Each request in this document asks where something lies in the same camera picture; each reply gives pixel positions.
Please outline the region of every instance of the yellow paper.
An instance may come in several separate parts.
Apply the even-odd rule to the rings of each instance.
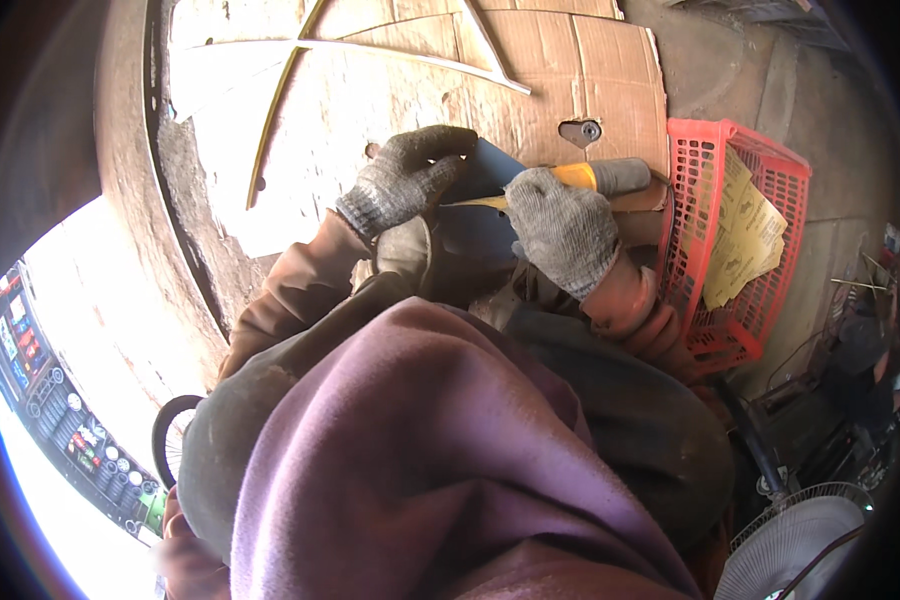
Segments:
[[[763,261],[763,264],[760,265],[760,268],[757,269],[756,274],[751,277],[751,279],[759,278],[762,275],[767,275],[770,271],[780,267],[780,258],[782,257],[783,237],[780,236],[776,238],[776,242],[773,243],[773,250],[769,253],[767,260]]]
[[[724,306],[748,282],[780,265],[787,221],[750,181],[751,175],[727,146],[718,229],[703,282],[707,310]]]
[[[733,210],[736,209],[737,201],[743,196],[754,174],[747,168],[744,161],[740,159],[740,155],[733,150],[733,147],[727,145],[723,158],[723,188],[720,190],[720,225],[726,230],[732,228],[734,221]]]

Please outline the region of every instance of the hand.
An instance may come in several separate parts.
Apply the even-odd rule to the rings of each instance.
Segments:
[[[561,183],[546,168],[516,175],[505,193],[528,260],[582,301],[620,250],[611,204],[593,190]]]
[[[477,133],[433,125],[390,138],[357,174],[336,211],[367,239],[410,221],[437,201],[464,170]]]

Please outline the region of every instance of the storefront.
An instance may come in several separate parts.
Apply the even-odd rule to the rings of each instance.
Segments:
[[[109,520],[152,546],[166,490],[110,436],[40,330],[17,262],[0,280],[0,390],[61,475]]]

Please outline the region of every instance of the purple hoodie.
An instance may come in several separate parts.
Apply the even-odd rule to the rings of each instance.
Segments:
[[[240,489],[234,598],[699,598],[563,379],[410,298],[273,411]]]

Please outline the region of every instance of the sleeve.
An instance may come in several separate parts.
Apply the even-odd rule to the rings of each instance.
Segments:
[[[307,330],[350,295],[357,261],[368,245],[333,210],[309,244],[293,244],[277,259],[264,293],[247,306],[230,333],[230,353],[219,368],[226,379],[255,354]]]
[[[702,378],[681,340],[676,309],[657,299],[657,282],[652,270],[637,269],[621,250],[580,310],[590,318],[595,333],[692,387]]]
[[[180,510],[177,486],[167,493],[163,541],[153,546],[167,600],[229,600],[230,569],[194,535]]]

